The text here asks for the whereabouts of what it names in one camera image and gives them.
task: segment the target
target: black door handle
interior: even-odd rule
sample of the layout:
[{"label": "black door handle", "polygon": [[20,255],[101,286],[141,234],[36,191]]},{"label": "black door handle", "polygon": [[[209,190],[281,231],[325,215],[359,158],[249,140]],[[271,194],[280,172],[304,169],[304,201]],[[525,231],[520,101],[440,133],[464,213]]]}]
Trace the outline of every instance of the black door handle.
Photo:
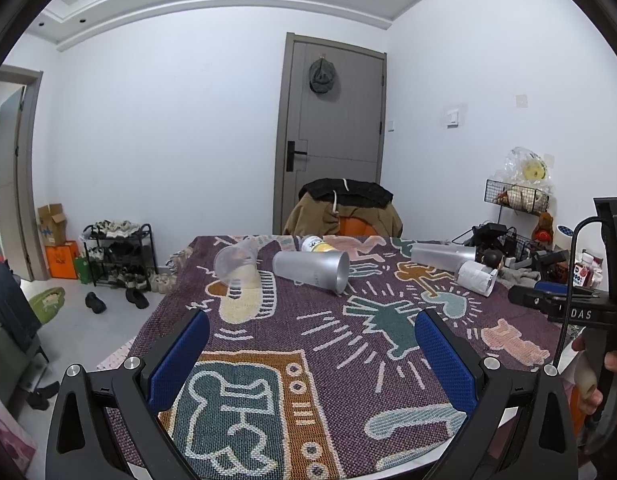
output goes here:
[{"label": "black door handle", "polygon": [[296,152],[295,151],[295,141],[289,140],[286,143],[286,171],[293,171],[293,166],[295,163],[295,155],[308,155],[309,152]]}]

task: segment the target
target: hand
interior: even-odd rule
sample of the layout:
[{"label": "hand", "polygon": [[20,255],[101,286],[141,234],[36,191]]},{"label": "hand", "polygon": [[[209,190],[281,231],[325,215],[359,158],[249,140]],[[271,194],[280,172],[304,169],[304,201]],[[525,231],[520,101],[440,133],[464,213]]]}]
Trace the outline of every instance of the hand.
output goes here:
[{"label": "hand", "polygon": [[[581,352],[585,349],[585,339],[581,335],[575,341],[573,341],[573,350],[576,352]],[[604,357],[604,367],[610,371],[617,373],[617,350],[614,352],[609,352]],[[595,390],[591,396],[583,400],[580,398],[580,402],[578,404],[580,410],[585,412],[587,415],[592,415],[597,410],[597,407],[602,403],[602,392],[600,390]]]}]

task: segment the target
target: gray door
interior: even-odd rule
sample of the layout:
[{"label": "gray door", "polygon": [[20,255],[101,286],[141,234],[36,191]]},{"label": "gray door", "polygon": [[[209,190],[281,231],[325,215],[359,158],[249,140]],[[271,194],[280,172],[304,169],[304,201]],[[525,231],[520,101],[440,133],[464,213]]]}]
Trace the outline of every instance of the gray door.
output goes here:
[{"label": "gray door", "polygon": [[[292,49],[282,227],[308,182],[318,178],[379,182],[384,142],[384,55],[301,41],[295,41]],[[326,94],[316,94],[309,86],[309,68],[320,57],[333,63],[337,72],[335,86]]]},{"label": "gray door", "polygon": [[21,88],[0,106],[0,241],[13,272],[30,280],[17,199],[16,147],[23,96]]}]

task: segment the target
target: orange box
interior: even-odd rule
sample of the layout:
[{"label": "orange box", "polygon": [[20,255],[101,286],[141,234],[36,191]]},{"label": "orange box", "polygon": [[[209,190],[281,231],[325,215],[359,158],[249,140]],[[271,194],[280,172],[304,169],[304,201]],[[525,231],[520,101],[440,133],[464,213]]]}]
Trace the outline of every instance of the orange box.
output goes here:
[{"label": "orange box", "polygon": [[52,278],[77,279],[77,272],[73,266],[73,258],[79,256],[77,242],[69,241],[59,247],[44,247],[48,270]]}]

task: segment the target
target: hat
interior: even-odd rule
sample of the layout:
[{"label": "hat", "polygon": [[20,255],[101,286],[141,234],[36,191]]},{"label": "hat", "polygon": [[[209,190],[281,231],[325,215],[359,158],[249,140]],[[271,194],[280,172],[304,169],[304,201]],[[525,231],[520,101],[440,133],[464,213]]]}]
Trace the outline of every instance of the hat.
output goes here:
[{"label": "hat", "polygon": [[325,94],[335,84],[335,66],[323,57],[308,69],[308,84],[316,94]]}]

